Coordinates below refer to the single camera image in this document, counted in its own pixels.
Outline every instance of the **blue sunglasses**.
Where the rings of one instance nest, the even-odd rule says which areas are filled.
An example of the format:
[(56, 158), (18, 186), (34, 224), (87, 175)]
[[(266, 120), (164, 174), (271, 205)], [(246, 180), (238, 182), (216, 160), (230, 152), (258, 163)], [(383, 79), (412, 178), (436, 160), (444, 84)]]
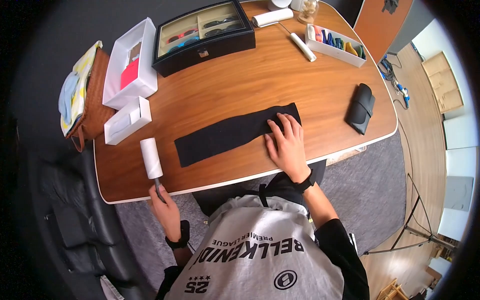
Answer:
[(170, 48), (170, 50), (168, 51), (168, 53), (170, 53), (170, 52), (172, 52), (173, 50), (176, 50), (176, 49), (178, 49), (178, 48), (180, 48), (180, 47), (183, 47), (183, 46), (185, 46), (185, 45), (188, 45), (188, 44), (191, 44), (191, 43), (193, 43), (193, 42), (195, 42), (195, 41), (198, 41), (199, 39), (200, 39), (200, 37), (194, 36), (193, 38), (190, 38), (190, 39), (186, 40), (185, 42), (183, 42), (183, 43), (181, 43), (181, 44), (178, 44), (178, 45), (175, 46), (175, 47)]

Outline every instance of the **black leather glasses case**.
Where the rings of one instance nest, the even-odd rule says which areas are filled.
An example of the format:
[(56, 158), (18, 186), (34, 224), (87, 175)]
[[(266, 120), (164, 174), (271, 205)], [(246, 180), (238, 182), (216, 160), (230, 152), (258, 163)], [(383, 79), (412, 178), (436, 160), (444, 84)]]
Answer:
[(366, 84), (360, 84), (350, 104), (347, 123), (358, 133), (365, 135), (367, 125), (373, 116), (373, 104), (375, 97), (372, 90)]

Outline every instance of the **basket handle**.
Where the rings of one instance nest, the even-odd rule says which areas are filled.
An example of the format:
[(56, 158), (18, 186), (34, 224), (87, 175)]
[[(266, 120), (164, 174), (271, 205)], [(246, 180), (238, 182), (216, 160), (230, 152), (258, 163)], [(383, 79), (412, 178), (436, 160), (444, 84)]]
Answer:
[(84, 126), (83, 124), (80, 124), (80, 126), (78, 126), (78, 129), (77, 129), (78, 139), (80, 140), (80, 146), (77, 145), (77, 143), (73, 139), (73, 135), (72, 135), (72, 142), (75, 145), (75, 148), (77, 148), (78, 152), (82, 152), (85, 149), (84, 132), (82, 131), (83, 126)]

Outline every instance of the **hand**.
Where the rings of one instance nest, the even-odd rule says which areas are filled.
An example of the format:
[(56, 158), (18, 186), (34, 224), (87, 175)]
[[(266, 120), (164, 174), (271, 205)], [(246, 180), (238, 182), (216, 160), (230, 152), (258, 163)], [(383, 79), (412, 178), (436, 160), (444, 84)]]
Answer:
[(181, 237), (180, 211), (163, 185), (160, 184), (158, 190), (166, 203), (163, 203), (158, 198), (155, 191), (155, 185), (148, 190), (151, 199), (147, 200), (147, 203), (156, 219), (162, 224), (167, 238), (172, 242), (178, 242)]
[(288, 114), (277, 113), (283, 124), (283, 134), (272, 120), (267, 120), (273, 131), (278, 150), (275, 149), (273, 139), (265, 134), (265, 143), (273, 162), (284, 171), (293, 182), (301, 183), (310, 175), (310, 169), (305, 159), (303, 149), (303, 128)]

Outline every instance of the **sunglasses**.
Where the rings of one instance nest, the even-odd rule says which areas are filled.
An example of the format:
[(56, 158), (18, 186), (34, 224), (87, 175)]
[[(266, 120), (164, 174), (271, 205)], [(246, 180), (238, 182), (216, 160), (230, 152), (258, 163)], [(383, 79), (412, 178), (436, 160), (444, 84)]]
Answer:
[(170, 48), (170, 50), (168, 50), (168, 53), (170, 53), (170, 52), (172, 52), (173, 50), (176, 50), (176, 49), (178, 49), (178, 48), (180, 48), (180, 47), (183, 47), (183, 46), (185, 46), (185, 45), (188, 45), (188, 44), (191, 44), (191, 43), (193, 43), (193, 42), (195, 42), (195, 41), (198, 41), (199, 39), (200, 39), (200, 38), (199, 38), (198, 36), (195, 36), (195, 37), (193, 37), (193, 38), (191, 38), (191, 39), (188, 39), (188, 40), (186, 40), (185, 42), (183, 42), (183, 43), (181, 43), (181, 44), (179, 44), (179, 45), (177, 45), (177, 46), (174, 46), (174, 47)]
[(182, 38), (182, 37), (184, 37), (184, 36), (191, 35), (192, 33), (197, 32), (197, 31), (198, 31), (198, 28), (194, 28), (194, 29), (187, 30), (187, 31), (185, 31), (184, 33), (179, 34), (179, 35), (177, 35), (177, 36), (172, 36), (171, 38), (168, 39), (167, 44), (168, 44), (168, 43), (171, 43), (171, 42), (173, 42), (173, 41), (176, 41), (176, 40), (178, 40), (179, 38)]
[(214, 36), (214, 35), (218, 35), (218, 34), (223, 33), (223, 32), (227, 32), (227, 31), (235, 30), (235, 29), (240, 29), (240, 28), (243, 28), (242, 24), (233, 24), (233, 25), (228, 26), (225, 29), (210, 30), (209, 32), (205, 33), (205, 36), (206, 37)]
[(239, 19), (239, 18), (238, 18), (237, 16), (231, 16), (231, 17), (226, 18), (226, 19), (223, 20), (223, 21), (212, 21), (212, 22), (208, 22), (207, 24), (204, 25), (204, 29), (205, 29), (205, 28), (209, 28), (209, 27), (213, 27), (213, 26), (217, 26), (217, 25), (219, 25), (219, 24), (236, 21), (236, 20), (238, 20), (238, 19)]

